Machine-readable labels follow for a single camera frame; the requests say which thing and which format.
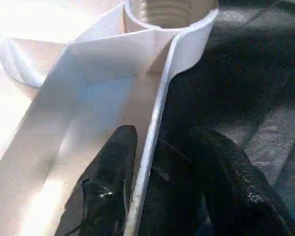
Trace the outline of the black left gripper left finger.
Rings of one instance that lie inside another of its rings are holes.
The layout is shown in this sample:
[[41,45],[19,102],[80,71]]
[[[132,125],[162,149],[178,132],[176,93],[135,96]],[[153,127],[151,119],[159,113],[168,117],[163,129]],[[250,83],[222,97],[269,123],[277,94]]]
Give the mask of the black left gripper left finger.
[[74,186],[55,235],[123,235],[137,142],[133,125],[122,125],[113,132]]

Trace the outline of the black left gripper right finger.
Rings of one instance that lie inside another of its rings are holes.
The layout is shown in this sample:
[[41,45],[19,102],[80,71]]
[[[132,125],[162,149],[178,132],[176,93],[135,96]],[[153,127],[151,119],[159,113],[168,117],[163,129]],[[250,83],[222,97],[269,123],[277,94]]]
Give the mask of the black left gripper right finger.
[[295,236],[295,220],[265,175],[225,135],[195,127],[188,150],[218,236]]

